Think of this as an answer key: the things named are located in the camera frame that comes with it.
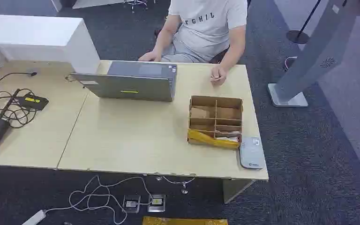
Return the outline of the person's left hand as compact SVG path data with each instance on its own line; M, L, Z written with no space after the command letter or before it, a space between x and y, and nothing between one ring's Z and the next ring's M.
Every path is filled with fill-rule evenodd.
M227 70L217 65L211 71L210 82L213 86L221 86L224 84L227 77Z

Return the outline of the person's right hand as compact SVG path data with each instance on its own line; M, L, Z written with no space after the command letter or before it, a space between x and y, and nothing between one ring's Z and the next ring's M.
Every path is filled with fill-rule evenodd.
M144 55L142 55L138 61L154 61L154 62L160 62L162 58L162 53L159 51L151 51L147 52Z

